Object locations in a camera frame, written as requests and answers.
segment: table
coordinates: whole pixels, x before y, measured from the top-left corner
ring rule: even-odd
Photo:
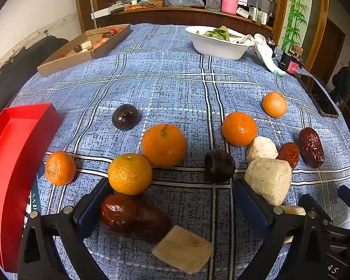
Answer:
[[[288,103],[278,119],[260,107],[272,91]],[[52,102],[64,118],[44,161],[51,152],[65,150],[74,154],[78,171],[65,187],[52,186],[44,176],[38,180],[42,214],[75,205],[107,176],[117,155],[140,153],[141,137],[152,125],[172,123],[186,136],[185,160],[172,169],[154,168],[153,183],[142,198],[166,212],[173,225],[211,241],[214,256],[190,276],[157,260],[151,244],[119,238],[100,224],[84,242],[110,279],[236,279],[247,266],[261,241],[233,204],[232,182],[211,185],[203,175],[204,154],[222,148],[235,159],[234,180],[244,176],[246,147],[226,144],[221,134],[224,118],[235,111],[252,116],[258,135],[271,138],[278,148],[296,142],[305,127],[317,131],[324,164],[312,169],[301,158],[284,203],[296,205],[301,194],[310,193],[335,225],[350,228],[350,209],[337,197],[338,186],[350,188],[350,134],[341,112],[337,109],[337,119],[322,118],[295,78],[268,72],[251,48],[238,61],[202,56],[184,26],[135,25],[102,59],[45,78],[34,75],[12,106],[40,102]],[[142,112],[140,123],[125,132],[111,123],[112,113],[123,103]],[[77,279],[58,238],[56,244],[67,272]],[[283,246],[269,279],[277,275],[288,247]]]

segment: white cloth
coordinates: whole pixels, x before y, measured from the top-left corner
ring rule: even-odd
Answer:
[[[248,44],[254,46],[254,52],[261,59],[261,61],[266,65],[268,70],[275,75],[285,76],[286,72],[282,71],[272,60],[272,49],[267,45],[265,37],[261,34],[256,33],[254,38],[252,35],[240,36],[237,34],[230,33],[230,41],[238,42],[241,44]]]

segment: cardboard box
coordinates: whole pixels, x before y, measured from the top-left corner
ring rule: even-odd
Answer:
[[[157,2],[159,1],[141,1],[140,4],[143,6],[143,8],[153,8],[158,6]]]
[[[95,45],[102,39],[101,34],[108,32],[112,28],[123,28],[123,30],[115,34],[103,45],[97,47],[96,49],[90,49],[81,53],[76,53],[74,51],[75,46],[81,45],[85,41],[91,41],[91,44]],[[102,58],[106,56],[107,53],[115,46],[122,42],[122,40],[127,37],[130,32],[130,24],[111,25],[86,31],[85,33],[82,33],[80,36],[76,37],[74,40],[71,40],[69,43],[62,46],[53,55],[46,59],[40,66],[38,66],[38,71],[42,77],[47,77],[50,74],[60,72],[61,70],[68,69],[72,66]]]
[[[163,0],[148,0],[149,4],[157,4],[155,7],[163,7]]]

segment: tangerine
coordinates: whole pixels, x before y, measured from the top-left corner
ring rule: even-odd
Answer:
[[[263,99],[262,107],[271,117],[280,118],[287,111],[287,102],[278,92],[269,92]]]
[[[73,157],[65,151],[55,151],[45,163],[45,176],[57,186],[63,186],[73,181],[77,166]]]
[[[229,114],[222,125],[224,138],[235,146],[249,145],[256,137],[257,131],[257,124],[253,118],[240,112]]]
[[[186,156],[187,142],[176,126],[157,124],[145,132],[141,148],[151,164],[171,167],[179,164]]]
[[[108,179],[116,192],[135,196],[150,185],[152,168],[148,160],[140,154],[122,154],[110,164]]]

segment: jar with red label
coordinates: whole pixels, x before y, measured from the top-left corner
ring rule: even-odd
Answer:
[[[300,63],[301,61],[291,52],[283,52],[279,62],[279,68],[294,76],[297,73]]]

